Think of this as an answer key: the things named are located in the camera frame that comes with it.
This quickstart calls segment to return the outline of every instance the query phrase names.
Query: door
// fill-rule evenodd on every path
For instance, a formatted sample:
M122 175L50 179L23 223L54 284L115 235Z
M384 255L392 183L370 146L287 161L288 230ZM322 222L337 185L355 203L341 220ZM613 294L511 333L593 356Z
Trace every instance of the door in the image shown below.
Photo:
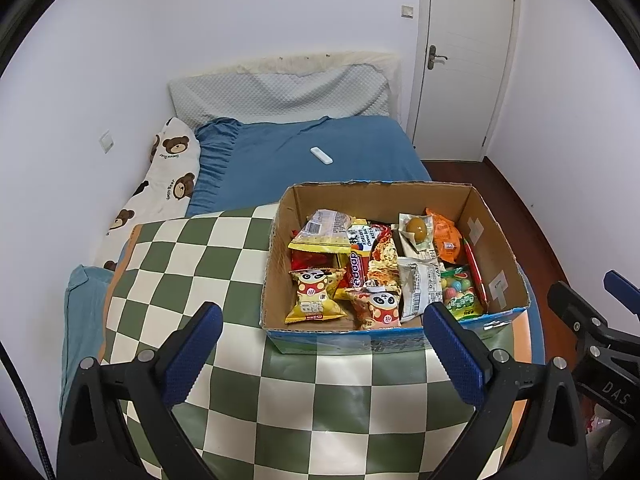
M423 160L479 160L494 113L514 0L431 0L414 146Z

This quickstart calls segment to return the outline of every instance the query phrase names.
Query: bolt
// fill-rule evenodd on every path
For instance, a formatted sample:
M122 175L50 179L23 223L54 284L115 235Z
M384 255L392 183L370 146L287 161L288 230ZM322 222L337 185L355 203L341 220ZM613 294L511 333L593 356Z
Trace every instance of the bolt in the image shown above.
M498 348L497 350L494 350L492 355L494 356L494 359L499 363L505 363L509 360L509 353L506 350L503 350L502 348Z
M94 365L93 357L85 357L84 359L82 359L82 361L80 361L80 367L82 368L82 370L88 370L93 365Z
M155 355L156 353L153 350L147 348L146 350L143 350L138 354L138 361L142 363L148 363L149 361L151 361L151 359L154 358Z
M566 368L566 361L562 359L560 356L556 356L554 357L554 366L556 368L560 368L561 370L564 370Z

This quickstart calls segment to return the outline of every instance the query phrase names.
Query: baseboard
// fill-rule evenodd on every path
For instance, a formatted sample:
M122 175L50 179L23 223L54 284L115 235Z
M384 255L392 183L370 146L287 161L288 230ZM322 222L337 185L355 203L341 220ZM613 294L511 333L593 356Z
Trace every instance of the baseboard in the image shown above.
M553 265L554 270L558 273L559 276L561 276L562 281L564 281L568 285L569 280L566 278L564 270L562 270L562 266L560 265L560 262L558 261L558 258L554 253L554 250L551 248L551 245L549 244L549 241L546 239L545 234L542 232L542 229L540 229L538 222L536 222L536 220L533 218L533 215L529 211L529 208L525 205L525 203L522 201L520 196L516 193L516 190L514 190L513 187L511 187L511 184L509 184L509 181L504 177L504 175L500 172L500 170L498 170L498 168L495 167L495 164L492 163L489 157L486 156L482 160L482 163L487 165L489 168L491 168L491 170L496 174L496 176L498 176L498 178L500 178L504 182L504 185L506 189L509 190L509 193L513 198L514 203L517 204L521 213L527 219L527 222L530 224L531 229L533 230L536 237L540 241L541 247L548 254L549 261Z

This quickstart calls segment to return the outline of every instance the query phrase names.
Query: wooden floor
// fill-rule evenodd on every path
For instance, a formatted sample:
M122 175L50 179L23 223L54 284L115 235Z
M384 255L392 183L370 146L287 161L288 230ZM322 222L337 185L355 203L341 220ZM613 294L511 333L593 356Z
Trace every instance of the wooden floor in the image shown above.
M531 282L540 308L547 361L559 355L573 367L575 336L546 304L549 286L559 280L566 282L566 276L516 192L487 158L483 162L423 161L423 164L433 180L472 184L480 192Z

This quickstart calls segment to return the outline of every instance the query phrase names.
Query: colorful gumball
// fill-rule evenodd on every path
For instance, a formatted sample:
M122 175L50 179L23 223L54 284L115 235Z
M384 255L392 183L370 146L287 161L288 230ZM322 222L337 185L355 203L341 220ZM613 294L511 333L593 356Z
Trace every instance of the colorful gumball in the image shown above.
M457 293L458 292L456 291L456 289L451 286L448 286L447 288L445 288L442 291L442 299L444 300L444 303L446 304L447 301L450 301L452 300L452 298L455 298Z

